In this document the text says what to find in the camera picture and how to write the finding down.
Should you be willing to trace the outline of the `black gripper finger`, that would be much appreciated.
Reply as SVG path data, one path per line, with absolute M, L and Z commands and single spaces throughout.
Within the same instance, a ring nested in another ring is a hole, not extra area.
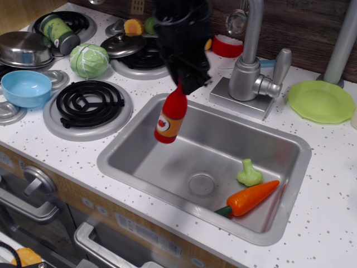
M 195 90 L 205 87 L 211 82 L 207 72 L 184 69 L 181 71 L 181 85 L 184 95 L 190 95 Z
M 168 69 L 168 72 L 173 80 L 173 82 L 178 85 L 179 84 L 179 79 L 180 79 L 180 76 L 179 76 L 179 67 L 180 67 L 180 64 L 176 61 L 168 61 L 166 63 L 166 66 L 167 66 L 167 69 Z

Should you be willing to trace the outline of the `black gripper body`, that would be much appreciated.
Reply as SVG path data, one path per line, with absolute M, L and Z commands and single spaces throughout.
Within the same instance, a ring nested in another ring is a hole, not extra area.
M 155 18 L 155 23 L 165 65 L 168 61 L 178 62 L 179 75 L 184 69 L 208 73 L 204 46 L 211 37 L 210 18 Z

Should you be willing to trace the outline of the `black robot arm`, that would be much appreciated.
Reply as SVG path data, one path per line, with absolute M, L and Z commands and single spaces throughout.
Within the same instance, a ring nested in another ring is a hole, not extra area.
M 154 1 L 158 47 L 175 84 L 189 95 L 211 77 L 205 45 L 211 38 L 210 1 Z

